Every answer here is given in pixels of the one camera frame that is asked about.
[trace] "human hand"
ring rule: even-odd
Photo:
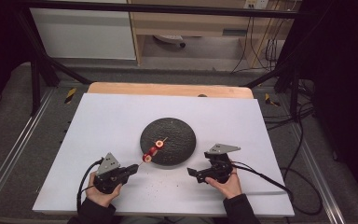
[[[115,199],[120,194],[120,190],[123,185],[122,184],[117,185],[117,187],[115,188],[115,190],[113,190],[111,194],[104,194],[99,190],[97,190],[95,187],[90,188],[91,186],[93,186],[94,178],[95,178],[95,172],[89,174],[89,188],[86,189],[86,196],[88,199],[97,203],[98,205],[103,207],[108,207],[109,204],[112,202],[112,200]]]
[[[226,198],[231,199],[242,194],[241,182],[237,175],[237,168],[233,167],[228,181],[224,184],[217,182],[217,180],[206,177],[205,181],[212,187],[218,189]]]

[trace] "white board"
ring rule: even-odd
[[[216,143],[241,147],[228,156],[283,184],[257,100],[87,93],[34,210],[45,213],[75,211],[75,196],[87,168],[108,152],[122,166],[141,163],[142,131],[149,123],[161,118],[186,122],[196,134],[196,149],[187,161],[173,167],[142,164],[113,201],[119,214],[224,215],[222,195],[209,185],[198,184],[186,169],[211,167],[203,152]],[[283,190],[257,175],[246,171],[238,173],[243,192],[252,197],[251,205],[259,206],[254,207],[257,215],[275,216],[283,208],[283,215],[293,214]],[[256,196],[260,196],[263,203],[270,198],[271,204],[284,203],[286,206],[271,210],[270,206],[257,205],[261,201]]]

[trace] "gray floor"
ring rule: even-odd
[[[235,75],[228,72],[241,56],[238,43],[233,39],[191,37],[187,40],[186,52],[176,46],[161,44],[153,38],[146,39],[146,43],[145,60],[141,66],[78,67],[74,70],[85,77],[98,81],[228,86],[247,83],[263,72]],[[188,60],[188,55],[192,55],[191,60]],[[201,60],[204,62],[202,63],[204,67],[200,67],[197,63],[199,58],[204,59],[204,61]],[[241,68],[246,68],[246,62],[243,62],[241,66]],[[67,76],[62,75],[62,79],[63,83],[54,91],[45,114],[0,191],[0,217],[10,218],[10,221],[31,219],[31,223],[36,223],[37,220],[61,220],[60,223],[64,223],[68,218],[68,216],[46,216],[32,211],[34,200],[37,197],[36,190],[43,185],[49,167],[60,148],[60,141],[65,136],[64,130],[70,125],[68,121],[76,112],[82,92],[87,90],[87,86],[78,85]],[[274,81],[272,79],[263,87],[254,89],[255,98],[259,100],[264,116],[285,115],[281,106],[265,104],[266,92],[270,94],[273,101],[280,99],[269,88]],[[0,166],[30,118],[32,95],[30,85],[29,67],[22,66],[13,72],[12,78],[2,94],[0,101]],[[71,87],[77,87],[77,91],[71,104],[66,105],[63,101]],[[332,151],[324,138],[324,132],[317,118],[308,117],[303,120],[303,124],[312,153],[323,170],[324,177],[334,194],[342,215],[347,223],[358,223],[358,186],[351,176],[351,172],[344,163],[332,159]],[[297,144],[293,130],[286,125],[268,133],[279,165],[286,166],[293,156]],[[68,162],[68,165],[76,165],[76,163],[72,161]],[[298,156],[293,168],[310,178],[308,168],[301,156]],[[316,209],[317,198],[305,182],[299,180],[295,175],[289,174],[286,184],[294,192],[297,206],[305,210]],[[292,223],[329,223],[329,218],[324,210],[320,215],[313,217],[296,211],[296,216],[291,217],[290,221]],[[283,223],[285,220],[280,218],[263,219],[263,222]]]

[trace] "metal rail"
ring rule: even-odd
[[[278,96],[280,98],[283,110],[287,114],[289,114],[289,103],[287,97],[283,94],[278,94]],[[292,123],[291,125],[296,135],[295,138],[299,142],[301,135],[299,124]],[[331,192],[326,180],[324,179],[324,175],[319,168],[318,163],[316,162],[315,158],[312,155],[312,152],[310,151],[310,147],[305,137],[303,138],[301,145],[301,155],[308,167],[308,170],[310,171],[310,176],[312,177],[313,183],[321,193],[322,199],[324,201],[324,210],[328,215],[330,222],[333,224],[344,224],[345,219],[341,214],[336,200],[334,199],[333,193]]]
[[[53,92],[54,92],[54,88],[49,88],[46,91],[46,93],[44,94],[44,96],[42,98],[42,104],[41,104],[39,110],[35,113],[34,116],[29,118],[29,120],[28,120],[27,124],[25,125],[24,129],[22,130],[19,138],[17,139],[13,148],[8,153],[7,158],[1,165],[1,168],[0,168],[0,191],[3,188],[3,186],[5,185],[14,166],[16,165],[16,162],[19,159],[26,144],[28,143],[28,140],[31,138],[31,135],[34,132],[34,128],[36,127],[37,123],[41,119],[46,108],[48,107],[48,102],[49,102]]]

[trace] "red object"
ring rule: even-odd
[[[157,154],[157,152],[158,152],[158,148],[157,147],[151,147],[150,149],[149,149],[149,155],[150,156],[156,156],[156,154]]]
[[[144,162],[151,162],[152,161],[152,157],[149,154],[144,154],[144,156],[142,157],[142,160]]]

